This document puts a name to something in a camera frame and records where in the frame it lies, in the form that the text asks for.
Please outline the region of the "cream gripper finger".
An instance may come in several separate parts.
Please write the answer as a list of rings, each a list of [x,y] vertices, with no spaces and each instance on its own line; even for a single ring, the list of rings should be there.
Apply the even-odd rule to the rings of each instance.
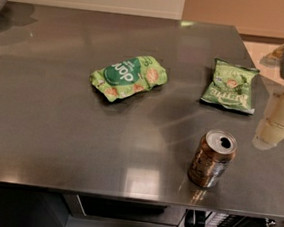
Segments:
[[[275,90],[257,126],[253,145],[259,150],[276,147],[284,139],[284,87]]]

